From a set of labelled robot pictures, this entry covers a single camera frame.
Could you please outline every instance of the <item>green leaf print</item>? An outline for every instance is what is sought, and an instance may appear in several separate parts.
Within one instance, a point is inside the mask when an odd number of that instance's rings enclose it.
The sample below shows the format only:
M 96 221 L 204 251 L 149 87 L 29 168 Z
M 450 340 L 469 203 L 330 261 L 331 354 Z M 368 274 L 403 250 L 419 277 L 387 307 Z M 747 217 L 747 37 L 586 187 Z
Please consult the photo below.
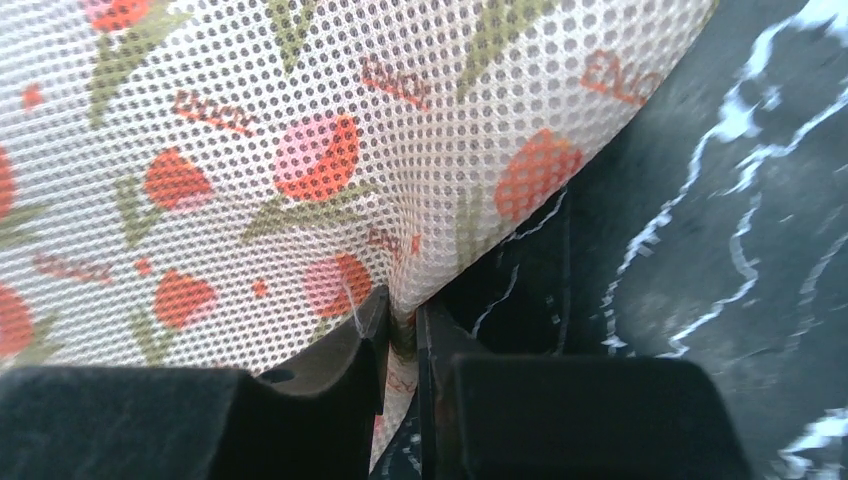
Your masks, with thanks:
M 98 59 L 91 76 L 91 109 L 88 112 L 91 128 L 103 126 L 109 101 L 147 55 L 191 18 L 190 13 L 169 14 L 166 11 L 169 4 L 169 1 L 152 2 L 147 15 L 124 31 L 117 50 L 112 49 L 110 34 L 103 33 L 97 40 Z
M 468 196 L 462 195 L 456 207 L 456 273 L 470 267 L 480 253 L 479 220 L 483 211 L 483 187 L 474 185 Z
M 49 205 L 28 205 L 9 211 L 6 218 L 0 220 L 0 248 L 16 247 L 38 240 L 38 235 L 28 228 L 18 228 L 33 220 L 50 208 Z
M 47 318 L 33 325 L 32 343 L 15 356 L 14 366 L 41 365 L 64 347 L 61 343 L 52 343 L 47 339 L 58 319 L 58 314 L 51 313 Z
M 365 220 L 366 217 L 350 211 L 348 204 L 374 190 L 376 187 L 373 185 L 357 185 L 345 188 L 333 198 L 321 203 L 301 202 L 288 208 L 284 208 L 288 199 L 279 195 L 262 205 L 242 233 L 241 240 L 247 243 L 289 227 L 323 227 Z
M 297 25 L 294 25 L 292 11 L 289 9 L 291 3 L 291 0 L 268 1 L 271 21 L 274 22 L 274 27 L 276 27 L 277 42 L 280 44 L 283 67 L 287 74 L 291 74 L 294 67 L 297 66 L 297 57 L 306 41 L 306 35 L 309 26 L 312 24 L 312 17 L 315 15 L 318 0 L 304 0 L 303 6 L 300 8 Z
M 465 69 L 457 85 L 457 99 L 464 100 L 489 63 L 553 7 L 552 0 L 484 0 L 477 33 L 471 38 Z
M 130 314 L 130 331 L 133 338 L 144 355 L 148 367 L 155 367 L 165 363 L 165 358 L 168 356 L 168 350 L 174 343 L 174 337 L 177 331 L 171 328 L 165 328 L 164 332 L 156 335 L 154 331 L 154 322 L 144 310 L 137 308 Z
M 153 206 L 146 215 L 139 218 L 138 180 L 127 176 L 115 182 L 118 212 L 124 224 L 124 237 L 127 246 L 133 249 L 147 236 L 153 225 L 165 213 L 165 209 Z

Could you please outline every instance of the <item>black marble pattern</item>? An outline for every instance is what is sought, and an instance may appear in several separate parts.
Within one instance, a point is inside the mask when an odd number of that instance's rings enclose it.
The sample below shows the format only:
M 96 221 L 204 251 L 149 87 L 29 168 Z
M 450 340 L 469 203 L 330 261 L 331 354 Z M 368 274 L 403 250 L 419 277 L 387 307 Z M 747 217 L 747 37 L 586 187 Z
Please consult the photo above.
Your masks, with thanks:
M 846 105 L 848 2 L 722 2 L 568 193 L 441 295 L 495 352 L 697 362 L 757 478 L 848 478 Z M 416 477 L 416 415 L 373 478 Z

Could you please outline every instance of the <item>floral print fabric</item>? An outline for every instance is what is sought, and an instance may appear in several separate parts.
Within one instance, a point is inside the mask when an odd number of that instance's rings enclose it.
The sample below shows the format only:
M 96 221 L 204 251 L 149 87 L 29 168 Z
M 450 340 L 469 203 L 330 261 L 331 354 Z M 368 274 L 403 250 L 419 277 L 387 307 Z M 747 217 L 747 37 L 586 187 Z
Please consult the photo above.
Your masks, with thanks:
M 415 307 L 629 121 L 711 8 L 0 5 L 0 364 L 260 372 L 380 284 L 411 338 Z M 393 356 L 375 455 L 415 381 Z

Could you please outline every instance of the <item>black plastic piece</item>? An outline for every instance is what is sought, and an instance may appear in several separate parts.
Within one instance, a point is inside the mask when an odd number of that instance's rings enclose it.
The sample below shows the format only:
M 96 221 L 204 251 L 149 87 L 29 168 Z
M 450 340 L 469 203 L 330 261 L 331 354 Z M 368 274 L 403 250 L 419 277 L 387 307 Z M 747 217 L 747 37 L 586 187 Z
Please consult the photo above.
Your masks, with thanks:
M 0 478 L 364 479 L 382 412 L 388 294 L 254 379 L 189 368 L 0 377 Z
M 417 325 L 424 480 L 751 478 L 692 363 L 493 355 L 437 304 Z

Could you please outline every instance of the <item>red tulip print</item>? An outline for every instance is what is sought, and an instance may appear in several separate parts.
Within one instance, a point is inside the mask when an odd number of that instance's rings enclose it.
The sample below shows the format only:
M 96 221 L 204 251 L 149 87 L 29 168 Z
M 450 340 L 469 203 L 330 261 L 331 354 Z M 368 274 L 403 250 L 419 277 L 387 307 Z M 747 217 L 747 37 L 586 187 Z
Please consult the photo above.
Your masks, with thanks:
M 47 210 L 46 205 L 13 208 L 15 193 L 12 164 L 6 151 L 0 147 L 0 248 L 14 247 L 37 240 L 38 236 L 33 231 L 20 227 Z
M 138 274 L 142 277 L 146 277 L 153 273 L 153 267 L 150 266 L 150 259 L 147 257 L 141 257 L 135 261 L 133 264 L 135 269 L 138 270 Z
M 84 0 L 91 26 L 102 32 L 132 27 L 150 11 L 152 0 Z
M 81 0 L 91 27 L 100 32 L 91 72 L 88 118 L 92 129 L 105 124 L 110 101 L 147 55 L 180 28 L 191 13 L 168 13 L 173 0 Z
M 303 289 L 312 311 L 322 318 L 344 315 L 362 303 L 373 287 L 365 265 L 342 253 L 310 265 Z
M 32 317 L 23 299 L 0 285 L 0 357 L 22 352 L 33 340 Z
M 156 206 L 175 212 L 197 210 L 213 196 L 203 172 L 176 148 L 160 153 L 150 164 L 144 191 Z
M 208 283 L 171 269 L 156 288 L 153 313 L 164 326 L 182 330 L 211 315 L 217 304 Z
M 263 298 L 268 295 L 268 284 L 265 283 L 264 278 L 260 278 L 253 282 L 253 295 L 256 298 Z
M 274 167 L 280 195 L 262 204 L 242 241 L 288 227 L 322 227 L 364 222 L 352 202 L 376 189 L 350 184 L 359 160 L 356 120 L 347 114 L 286 130 Z
M 548 129 L 536 133 L 509 162 L 495 189 L 501 216 L 520 222 L 583 166 L 583 152 Z
M 15 197 L 15 178 L 6 151 L 0 147 L 0 221 L 9 214 Z
M 135 248 L 156 225 L 165 212 L 193 212 L 212 199 L 215 192 L 203 172 L 176 148 L 168 148 L 153 160 L 144 177 L 144 192 L 153 203 L 141 212 L 138 180 L 134 176 L 115 183 L 118 211 L 124 221 L 124 235 L 130 248 Z
M 41 87 L 37 83 L 31 83 L 24 89 L 21 94 L 21 100 L 24 104 L 24 110 L 31 112 L 35 107 L 44 103 L 44 97 L 41 95 Z
M 277 189 L 295 200 L 319 202 L 350 181 L 359 156 L 356 122 L 349 115 L 289 128 L 277 158 Z
M 0 359 L 14 357 L 13 365 L 40 365 L 62 348 L 47 339 L 58 319 L 48 315 L 33 323 L 24 300 L 11 288 L 0 284 Z

